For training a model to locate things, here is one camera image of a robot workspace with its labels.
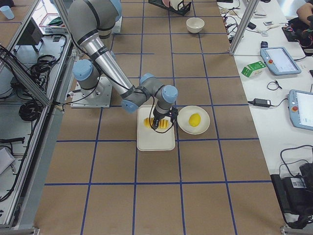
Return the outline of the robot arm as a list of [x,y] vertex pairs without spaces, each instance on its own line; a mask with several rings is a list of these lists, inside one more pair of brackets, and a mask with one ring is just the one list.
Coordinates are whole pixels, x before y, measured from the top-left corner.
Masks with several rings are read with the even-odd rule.
[[118,0],[76,0],[68,11],[68,28],[77,45],[111,81],[122,98],[121,106],[127,112],[133,113],[153,97],[157,103],[153,110],[154,119],[149,121],[150,128],[159,128],[165,117],[175,123],[179,114],[173,107],[178,96],[177,88],[162,84],[150,73],[143,75],[139,86],[135,87],[102,41],[110,36],[121,16],[122,7]]

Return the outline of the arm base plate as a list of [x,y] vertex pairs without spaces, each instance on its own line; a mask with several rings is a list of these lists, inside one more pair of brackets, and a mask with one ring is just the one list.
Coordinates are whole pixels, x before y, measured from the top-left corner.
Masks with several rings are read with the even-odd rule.
[[112,84],[107,77],[97,79],[96,88],[86,90],[81,88],[81,81],[77,81],[76,88],[79,92],[74,93],[70,106],[72,108],[109,108],[112,95]]
[[113,34],[120,34],[121,32],[121,27],[122,27],[122,20],[123,20],[123,16],[121,16],[119,18],[118,21],[115,22],[114,27],[112,28],[112,33]]

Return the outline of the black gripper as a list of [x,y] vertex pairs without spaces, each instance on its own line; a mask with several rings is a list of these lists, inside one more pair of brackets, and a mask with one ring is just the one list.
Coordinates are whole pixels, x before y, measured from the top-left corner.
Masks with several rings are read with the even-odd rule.
[[153,118],[152,128],[156,130],[159,127],[159,122],[164,117],[169,117],[171,122],[176,122],[179,112],[178,112],[178,109],[175,107],[171,107],[168,110],[164,110],[156,106],[154,108],[153,115],[154,115],[154,118]]

